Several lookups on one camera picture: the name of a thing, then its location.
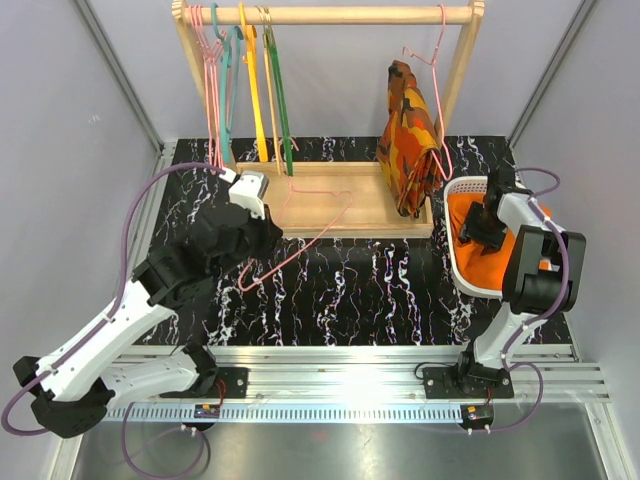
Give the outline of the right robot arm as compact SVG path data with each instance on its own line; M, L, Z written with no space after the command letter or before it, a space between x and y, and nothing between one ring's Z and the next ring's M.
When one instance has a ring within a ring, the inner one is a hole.
M504 168L445 189L454 280L470 296L501 301L452 368L449 383L465 396L512 397L512 349L577 300L586 238L560 227L538 197Z

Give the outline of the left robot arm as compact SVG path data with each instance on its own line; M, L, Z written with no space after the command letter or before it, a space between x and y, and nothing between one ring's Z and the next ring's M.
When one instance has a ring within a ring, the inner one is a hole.
M165 359L133 367L113 361L141 335L190 301L212 292L244 261L271 256L281 229L268 206L227 203L205 212L188 234L148 254L121 296L66 344L49 355L24 356L13 366L40 433L84 434L106 414L157 395L205 397L219 367L207 347L187 343Z

